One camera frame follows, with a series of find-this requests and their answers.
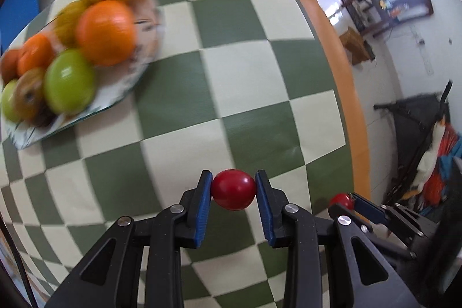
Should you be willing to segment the brown pear on plate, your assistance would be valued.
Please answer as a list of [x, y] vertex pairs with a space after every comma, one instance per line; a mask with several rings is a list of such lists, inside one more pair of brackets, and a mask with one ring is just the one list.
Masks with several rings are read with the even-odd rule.
[[44, 78], [45, 70], [39, 67], [26, 71], [18, 80], [13, 92], [13, 106], [22, 120], [34, 122], [44, 111]]

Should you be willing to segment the dark orange tangerine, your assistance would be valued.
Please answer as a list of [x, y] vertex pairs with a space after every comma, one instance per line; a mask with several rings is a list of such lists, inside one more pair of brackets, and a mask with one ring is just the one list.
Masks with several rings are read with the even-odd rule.
[[19, 52], [19, 49], [12, 48], [1, 57], [1, 78], [4, 85], [19, 78], [17, 69]]

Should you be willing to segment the green apple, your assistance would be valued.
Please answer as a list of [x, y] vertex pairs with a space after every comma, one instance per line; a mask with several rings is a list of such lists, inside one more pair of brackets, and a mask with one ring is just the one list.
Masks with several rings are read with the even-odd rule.
[[45, 72], [45, 100], [57, 115], [82, 112], [94, 99], [96, 90], [96, 70], [79, 49], [58, 54]]
[[17, 79], [11, 80], [1, 92], [1, 112], [5, 119], [17, 124], [21, 122], [21, 117], [14, 108], [14, 90]]

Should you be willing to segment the orange on plate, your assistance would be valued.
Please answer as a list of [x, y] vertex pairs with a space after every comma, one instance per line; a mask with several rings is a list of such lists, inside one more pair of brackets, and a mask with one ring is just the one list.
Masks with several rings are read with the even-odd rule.
[[46, 69], [54, 60], [56, 54], [49, 37], [44, 33], [37, 33], [27, 39], [20, 48], [17, 60], [17, 74], [23, 76], [34, 68]]

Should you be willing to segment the small wooden stool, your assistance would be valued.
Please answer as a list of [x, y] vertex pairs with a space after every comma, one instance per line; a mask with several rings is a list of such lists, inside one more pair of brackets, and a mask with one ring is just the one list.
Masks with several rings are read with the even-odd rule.
[[355, 29], [348, 27], [347, 31], [340, 36], [340, 40], [344, 49], [351, 54], [353, 66], [376, 59], [371, 45]]

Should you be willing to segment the green apple on plate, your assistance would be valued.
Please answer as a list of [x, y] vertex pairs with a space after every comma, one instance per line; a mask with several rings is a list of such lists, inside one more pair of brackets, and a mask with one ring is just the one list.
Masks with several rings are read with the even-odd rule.
[[1, 112], [5, 119], [17, 124], [21, 122], [21, 117], [14, 108], [14, 90], [17, 79], [11, 80], [1, 92]]

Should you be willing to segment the red cherry tomato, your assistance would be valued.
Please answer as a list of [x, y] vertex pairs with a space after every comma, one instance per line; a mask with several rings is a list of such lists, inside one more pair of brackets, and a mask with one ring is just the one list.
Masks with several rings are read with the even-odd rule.
[[355, 200], [349, 193], [336, 194], [329, 202], [329, 206], [339, 204], [348, 210], [354, 210]]
[[246, 209], [257, 193], [257, 184], [249, 174], [236, 169], [218, 173], [211, 183], [211, 196], [222, 208], [230, 211]]

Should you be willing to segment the large orange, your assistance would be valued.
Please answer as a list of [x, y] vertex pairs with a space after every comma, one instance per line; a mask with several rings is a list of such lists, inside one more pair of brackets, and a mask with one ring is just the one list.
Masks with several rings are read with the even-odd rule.
[[135, 50], [135, 17], [121, 1], [97, 2], [83, 12], [74, 35], [91, 64], [115, 66], [129, 59]]

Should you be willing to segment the floral oval plate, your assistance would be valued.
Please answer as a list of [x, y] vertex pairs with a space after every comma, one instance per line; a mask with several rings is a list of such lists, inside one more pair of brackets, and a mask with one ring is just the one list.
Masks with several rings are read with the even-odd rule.
[[165, 34], [165, 25], [157, 0], [132, 0], [129, 7], [135, 16], [136, 49], [127, 61], [96, 69], [98, 89], [92, 103], [76, 115], [56, 116], [46, 127], [35, 127], [25, 121], [15, 124], [1, 118], [2, 140], [10, 139], [15, 148], [25, 149], [109, 109], [132, 91], [148, 65], [156, 60]]

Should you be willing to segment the black treadmill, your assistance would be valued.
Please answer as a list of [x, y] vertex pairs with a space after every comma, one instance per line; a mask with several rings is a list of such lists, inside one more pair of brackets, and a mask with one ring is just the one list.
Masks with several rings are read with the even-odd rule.
[[406, 199], [411, 180], [417, 176], [417, 163], [424, 156], [433, 141], [432, 131], [439, 120], [449, 120], [450, 110], [447, 98], [452, 88], [449, 81], [443, 92], [421, 94], [387, 104], [375, 104], [375, 110], [386, 110], [393, 116], [396, 131], [398, 156], [397, 177], [384, 198], [384, 203], [405, 202], [425, 217], [438, 221], [444, 209], [443, 204], [424, 206], [418, 200]]

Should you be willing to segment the dark wooden side table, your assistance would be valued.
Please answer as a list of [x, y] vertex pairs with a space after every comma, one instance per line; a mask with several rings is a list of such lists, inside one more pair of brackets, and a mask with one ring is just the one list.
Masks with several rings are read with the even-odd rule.
[[376, 38], [387, 31], [434, 15], [431, 0], [341, 0], [361, 36]]

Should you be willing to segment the blue folded mat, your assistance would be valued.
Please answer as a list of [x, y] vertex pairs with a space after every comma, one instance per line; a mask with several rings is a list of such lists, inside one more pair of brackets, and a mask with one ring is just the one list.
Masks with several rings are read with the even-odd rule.
[[1, 6], [1, 53], [39, 12], [38, 0], [5, 0]]

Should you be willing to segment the yellow citrus on plate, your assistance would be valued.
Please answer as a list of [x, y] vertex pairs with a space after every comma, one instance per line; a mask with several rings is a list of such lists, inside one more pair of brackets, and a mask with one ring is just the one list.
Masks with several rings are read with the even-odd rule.
[[75, 30], [78, 21], [88, 8], [86, 0], [72, 1], [66, 5], [56, 16], [54, 20], [53, 31], [60, 43], [67, 48], [75, 48], [77, 40]]

